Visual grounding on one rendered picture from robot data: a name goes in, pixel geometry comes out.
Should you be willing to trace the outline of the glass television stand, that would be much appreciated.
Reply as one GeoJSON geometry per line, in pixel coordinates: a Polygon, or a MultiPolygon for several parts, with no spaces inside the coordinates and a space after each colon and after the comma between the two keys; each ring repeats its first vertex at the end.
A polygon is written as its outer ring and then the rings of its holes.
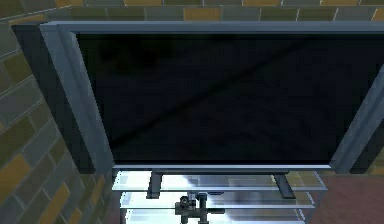
{"type": "Polygon", "coordinates": [[[119,171],[121,224],[180,224],[175,203],[188,192],[206,193],[209,224],[310,224],[327,187],[315,171],[280,175],[176,175],[119,171]]]}

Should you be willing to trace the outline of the grey framed television set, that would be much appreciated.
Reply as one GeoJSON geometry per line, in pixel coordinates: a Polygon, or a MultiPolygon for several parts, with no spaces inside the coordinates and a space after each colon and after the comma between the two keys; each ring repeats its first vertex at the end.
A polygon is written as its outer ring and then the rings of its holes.
{"type": "Polygon", "coordinates": [[[77,169],[362,173],[384,147],[384,23],[52,21],[14,34],[77,169]]]}

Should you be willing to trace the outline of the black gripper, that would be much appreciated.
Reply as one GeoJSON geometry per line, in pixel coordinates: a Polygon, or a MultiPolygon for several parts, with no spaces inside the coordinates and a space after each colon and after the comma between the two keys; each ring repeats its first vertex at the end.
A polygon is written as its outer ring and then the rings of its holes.
{"type": "Polygon", "coordinates": [[[196,216],[196,199],[190,199],[188,196],[182,196],[180,201],[175,203],[175,214],[181,216],[196,216]]]}

